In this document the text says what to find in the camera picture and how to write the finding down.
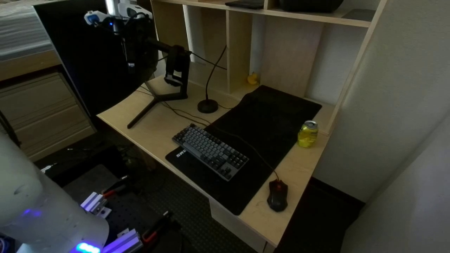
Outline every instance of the black monitor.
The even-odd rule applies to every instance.
[[[88,9],[105,9],[102,0],[57,1],[35,5],[35,9],[89,118],[123,99],[154,71],[156,47],[147,54],[147,73],[132,73],[122,53],[120,37],[84,22]]]

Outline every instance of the white wall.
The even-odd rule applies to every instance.
[[[367,200],[450,109],[450,1],[389,0],[314,177]]]
[[[343,253],[450,251],[450,116],[350,226]]]

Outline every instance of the yellow can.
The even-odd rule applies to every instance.
[[[314,140],[317,139],[317,133],[317,123],[314,120],[305,120],[298,132],[298,144],[300,147],[313,146]]]

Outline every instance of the computer mouse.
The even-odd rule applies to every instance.
[[[275,210],[281,212],[286,206],[286,184],[284,184],[281,179],[272,179],[268,184],[269,193],[267,198],[268,206]]]

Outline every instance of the mouse pad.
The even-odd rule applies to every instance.
[[[296,141],[302,122],[319,109],[316,102],[265,85],[246,94],[234,108],[205,127],[250,158],[230,181],[222,179],[191,154],[179,155],[181,147],[165,157],[226,209],[239,214]]]

